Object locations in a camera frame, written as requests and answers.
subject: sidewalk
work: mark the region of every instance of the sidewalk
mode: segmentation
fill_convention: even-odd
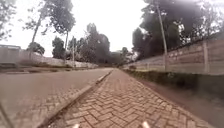
[[[127,74],[114,70],[50,128],[213,128]]]

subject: road edge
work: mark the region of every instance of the road edge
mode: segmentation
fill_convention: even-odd
[[[39,123],[37,126],[34,126],[34,128],[43,128],[43,127],[47,126],[48,124],[50,124],[51,122],[53,122],[58,117],[58,115],[60,115],[61,113],[63,113],[64,110],[67,110],[67,108],[69,108],[70,106],[74,105],[80,98],[82,98],[85,94],[87,94],[88,92],[90,92],[95,86],[97,86],[98,84],[100,84],[112,72],[113,72],[113,69],[110,70],[107,74],[105,74],[102,77],[98,78],[97,81],[95,82],[95,84],[88,85],[87,87],[81,89],[79,92],[77,92],[75,94],[75,96],[74,96],[73,99],[71,99],[71,100],[65,102],[63,105],[60,105],[57,108],[55,108],[55,110],[53,110],[52,112],[50,112],[45,117],[45,119],[43,119],[43,121],[41,121],[41,123]]]

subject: lamp post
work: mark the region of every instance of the lamp post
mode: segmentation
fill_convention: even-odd
[[[162,32],[162,38],[163,38],[163,47],[164,47],[164,69],[165,71],[167,71],[167,44],[166,44],[166,37],[165,37],[165,33],[164,33],[164,29],[163,29],[163,22],[162,22],[162,18],[161,18],[161,14],[160,14],[160,9],[159,9],[159,4],[158,2],[156,2],[156,9],[158,12],[158,17],[159,17],[159,23],[160,23],[160,28],[161,28],[161,32]]]

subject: fence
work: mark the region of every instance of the fence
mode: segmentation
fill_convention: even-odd
[[[0,64],[39,64],[46,63],[52,66],[64,66],[65,64],[73,66],[77,68],[95,68],[97,65],[85,62],[73,62],[66,61],[64,63],[63,60],[54,59],[50,57],[44,57],[37,55],[35,53],[30,53],[29,51],[21,50],[20,48],[11,48],[8,46],[3,47],[0,45]]]
[[[137,70],[164,71],[163,55],[125,65]],[[224,74],[224,34],[171,50],[167,55],[167,71],[199,74]]]

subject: brick paved road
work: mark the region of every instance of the brick paved road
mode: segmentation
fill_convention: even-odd
[[[111,69],[0,75],[0,101],[16,128],[34,128]]]
[[[48,128],[142,128],[143,121],[151,128],[212,128],[119,70]]]

